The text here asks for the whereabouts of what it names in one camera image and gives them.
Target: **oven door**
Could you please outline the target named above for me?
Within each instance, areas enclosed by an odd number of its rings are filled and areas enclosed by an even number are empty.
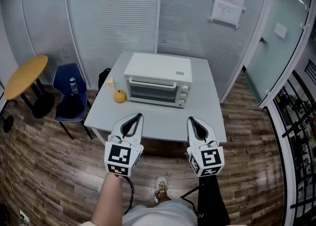
[[[179,82],[127,77],[127,83],[129,97],[132,101],[169,106],[176,105],[180,87]]]

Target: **black backpack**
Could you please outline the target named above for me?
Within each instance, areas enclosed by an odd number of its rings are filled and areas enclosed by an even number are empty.
[[[99,90],[101,89],[102,85],[104,84],[105,80],[107,79],[110,71],[111,71],[111,69],[107,68],[99,74],[99,81],[98,81]]]
[[[65,95],[56,107],[56,117],[73,119],[84,111],[84,105],[78,94]]]

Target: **small yellow object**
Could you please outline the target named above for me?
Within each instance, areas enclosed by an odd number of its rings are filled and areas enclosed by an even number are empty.
[[[109,80],[107,80],[107,85],[108,87],[115,89],[114,78],[110,78]]]
[[[123,90],[117,90],[114,93],[114,101],[116,103],[123,103],[127,99],[126,92]]]

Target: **glass door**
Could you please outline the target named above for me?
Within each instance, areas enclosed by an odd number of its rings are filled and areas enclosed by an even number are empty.
[[[268,0],[266,24],[246,69],[258,102],[264,100],[288,65],[302,35],[311,0]]]

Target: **chair leg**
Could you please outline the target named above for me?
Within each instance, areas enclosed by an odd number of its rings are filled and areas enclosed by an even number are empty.
[[[81,124],[83,125],[85,131],[87,132],[88,136],[91,138],[91,140],[93,140],[93,138],[92,138],[92,136],[91,136],[89,130],[88,130],[87,127],[84,125],[83,121],[80,121],[80,122],[81,122]]]
[[[63,127],[63,129],[66,131],[66,133],[69,135],[69,137],[73,140],[74,138],[72,137],[72,135],[69,133],[69,131],[67,130],[67,128],[65,127],[65,125],[62,122],[59,122],[60,125]]]
[[[88,99],[87,99],[87,105],[88,105],[88,107],[91,109],[91,105],[90,105],[90,102],[89,102]]]

